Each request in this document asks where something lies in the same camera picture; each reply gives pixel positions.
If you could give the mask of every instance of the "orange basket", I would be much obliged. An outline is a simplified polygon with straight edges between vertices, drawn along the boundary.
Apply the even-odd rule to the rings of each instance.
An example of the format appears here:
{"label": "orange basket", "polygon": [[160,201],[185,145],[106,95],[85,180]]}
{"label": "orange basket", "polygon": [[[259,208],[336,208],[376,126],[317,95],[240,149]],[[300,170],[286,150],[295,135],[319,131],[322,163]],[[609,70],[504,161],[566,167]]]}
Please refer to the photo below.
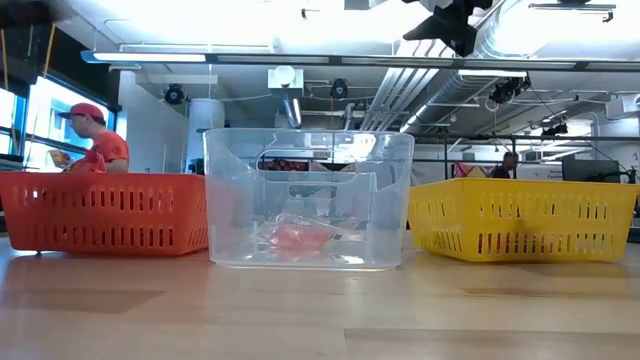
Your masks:
{"label": "orange basket", "polygon": [[205,249],[204,177],[0,173],[16,250],[178,256]]}

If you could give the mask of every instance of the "desk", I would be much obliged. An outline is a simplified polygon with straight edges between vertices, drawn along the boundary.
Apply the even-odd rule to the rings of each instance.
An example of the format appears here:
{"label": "desk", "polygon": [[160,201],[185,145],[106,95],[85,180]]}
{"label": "desk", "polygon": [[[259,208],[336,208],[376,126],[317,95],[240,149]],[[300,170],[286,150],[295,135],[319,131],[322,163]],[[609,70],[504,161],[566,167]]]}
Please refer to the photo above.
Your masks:
{"label": "desk", "polygon": [[639,359],[640,245],[620,264],[407,251],[382,272],[19,253],[0,239],[0,359]]}

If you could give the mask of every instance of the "computer monitor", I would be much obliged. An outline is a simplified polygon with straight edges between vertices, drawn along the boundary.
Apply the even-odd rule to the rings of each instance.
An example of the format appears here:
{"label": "computer monitor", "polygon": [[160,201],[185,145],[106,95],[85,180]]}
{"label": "computer monitor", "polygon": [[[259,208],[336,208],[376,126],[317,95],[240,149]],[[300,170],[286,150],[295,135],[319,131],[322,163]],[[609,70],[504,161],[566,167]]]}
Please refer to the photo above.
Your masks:
{"label": "computer monitor", "polygon": [[613,160],[562,159],[562,179],[620,183],[620,164]]}

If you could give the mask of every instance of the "plastic storage bin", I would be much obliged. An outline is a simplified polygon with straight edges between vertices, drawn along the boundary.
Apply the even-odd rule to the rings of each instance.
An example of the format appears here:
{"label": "plastic storage bin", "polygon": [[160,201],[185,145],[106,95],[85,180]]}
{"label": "plastic storage bin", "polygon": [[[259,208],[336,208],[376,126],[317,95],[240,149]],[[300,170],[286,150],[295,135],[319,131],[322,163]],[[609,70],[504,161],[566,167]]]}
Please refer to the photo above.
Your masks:
{"label": "plastic storage bin", "polygon": [[177,256],[208,246],[204,178],[0,173],[17,250]]}
{"label": "plastic storage bin", "polygon": [[[397,266],[412,155],[413,137],[398,133],[207,131],[211,259],[240,267]],[[312,159],[351,166],[260,170],[272,161]],[[224,213],[231,214],[228,221]]]}
{"label": "plastic storage bin", "polygon": [[638,187],[454,179],[410,190],[416,247],[469,261],[613,261]]}

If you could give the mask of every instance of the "person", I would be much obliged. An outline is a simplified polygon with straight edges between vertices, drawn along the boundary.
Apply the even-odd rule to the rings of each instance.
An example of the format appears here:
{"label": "person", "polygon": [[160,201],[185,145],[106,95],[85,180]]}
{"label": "person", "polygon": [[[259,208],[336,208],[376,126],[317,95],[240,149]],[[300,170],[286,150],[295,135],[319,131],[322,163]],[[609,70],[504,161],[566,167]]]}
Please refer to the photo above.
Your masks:
{"label": "person", "polygon": [[489,174],[494,179],[511,179],[509,171],[513,170],[518,164],[518,154],[508,152],[502,157],[502,164],[496,166]]}
{"label": "person", "polygon": [[91,152],[102,155],[107,173],[129,172],[129,147],[120,135],[107,130],[104,115],[98,107],[80,103],[58,115],[71,120],[71,128],[79,137],[93,140]]}

